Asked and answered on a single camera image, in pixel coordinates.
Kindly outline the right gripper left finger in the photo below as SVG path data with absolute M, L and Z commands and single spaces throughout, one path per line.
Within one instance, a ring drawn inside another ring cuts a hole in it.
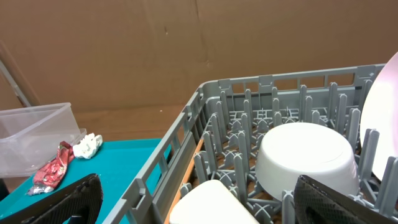
M 89 174 L 1 223 L 95 223 L 103 203 L 100 177 Z

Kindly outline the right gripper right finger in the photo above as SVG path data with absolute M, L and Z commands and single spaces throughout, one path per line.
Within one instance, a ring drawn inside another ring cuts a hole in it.
M 294 189 L 295 215 L 300 224 L 394 224 L 319 181 L 301 175 Z

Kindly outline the red foil snack wrapper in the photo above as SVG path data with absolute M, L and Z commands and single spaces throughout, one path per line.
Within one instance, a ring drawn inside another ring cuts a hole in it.
M 55 190 L 67 173 L 68 165 L 74 159 L 72 146 L 62 141 L 54 159 L 41 167 L 33 178 L 28 195 L 46 194 Z

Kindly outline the white round bowl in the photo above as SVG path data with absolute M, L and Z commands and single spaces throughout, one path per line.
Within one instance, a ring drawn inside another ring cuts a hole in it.
M 287 123 L 272 128 L 261 141 L 255 175 L 261 187 L 282 200 L 300 175 L 307 175 L 343 194 L 359 193 L 351 144 L 340 133 L 313 123 Z

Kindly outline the white napkin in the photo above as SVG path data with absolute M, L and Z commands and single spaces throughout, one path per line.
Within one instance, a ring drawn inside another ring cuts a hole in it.
M 103 143 L 102 135 L 90 133 L 86 135 L 77 145 L 73 146 L 73 154 L 79 159 L 91 159 Z

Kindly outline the wooden chopstick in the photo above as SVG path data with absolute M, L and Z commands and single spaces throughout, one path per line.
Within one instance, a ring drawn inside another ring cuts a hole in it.
M 190 157 L 190 162 L 189 162 L 189 164 L 187 166 L 187 169 L 186 169 L 186 171 L 185 171 L 185 173 L 183 175 L 182 181 L 181 181 L 180 185 L 177 188 L 177 193 L 175 194 L 174 200 L 173 200 L 173 202 L 172 202 L 172 204 L 170 206 L 170 209 L 168 211 L 168 214 L 166 216 L 164 224 L 169 224 L 170 223 L 171 211 L 173 210 L 174 206 L 176 206 L 176 204 L 179 202 L 179 200 L 181 199 L 181 196 L 182 196 L 182 194 L 180 192 L 180 188 L 183 186 L 183 184 L 186 184 L 189 181 L 189 178 L 191 176 L 191 173 L 192 173 L 192 170 L 193 170 L 193 166 L 194 166 L 193 158 L 194 158 L 195 154 L 198 153 L 202 149 L 203 142 L 204 142 L 204 140 L 203 140 L 203 138 L 201 138 L 199 140 L 199 142 L 198 142 L 198 144 L 196 146 L 196 149 L 194 150 L 192 156 Z

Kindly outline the white paper cup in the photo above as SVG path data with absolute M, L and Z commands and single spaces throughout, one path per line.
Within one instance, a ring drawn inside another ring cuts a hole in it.
M 169 222 L 251 224 L 257 223 L 257 220 L 219 180 L 208 180 L 177 202 L 170 213 Z

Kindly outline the pink round plate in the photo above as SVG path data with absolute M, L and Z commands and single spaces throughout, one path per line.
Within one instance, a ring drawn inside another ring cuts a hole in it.
M 382 180 L 389 157 L 397 156 L 397 55 L 380 71 L 364 102 L 361 142 L 367 129 L 379 132 L 372 172 Z

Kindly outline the grey dishwasher rack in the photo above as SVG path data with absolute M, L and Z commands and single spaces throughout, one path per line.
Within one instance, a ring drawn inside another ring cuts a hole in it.
M 370 88 L 382 65 L 213 80 L 201 84 L 161 139 L 106 223 L 162 223 L 201 138 L 191 175 L 220 180 L 246 210 L 263 223 L 280 215 L 296 221 L 293 192 L 282 200 L 263 199 L 254 161 L 260 141 L 275 125 L 317 122 L 339 131 L 357 150 L 359 193 L 349 198 L 397 220 L 397 182 L 378 182 L 370 172 L 379 137 L 374 132 L 359 144 L 360 119 Z

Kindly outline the teal serving tray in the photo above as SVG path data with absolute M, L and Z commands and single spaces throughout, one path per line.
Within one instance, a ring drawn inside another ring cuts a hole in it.
M 1 221 L 89 174 L 97 174 L 103 189 L 103 203 L 96 223 L 102 223 L 159 143 L 160 139 L 104 142 L 91 159 L 72 160 L 62 182 L 50 193 L 28 195 L 33 186 L 33 177 L 29 177 L 1 201 Z

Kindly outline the clear plastic storage bin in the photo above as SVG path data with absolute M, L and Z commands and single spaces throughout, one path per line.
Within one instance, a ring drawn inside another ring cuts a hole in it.
M 79 128 L 70 103 L 1 111 L 1 177 L 30 176 L 54 158 L 60 142 L 78 143 Z

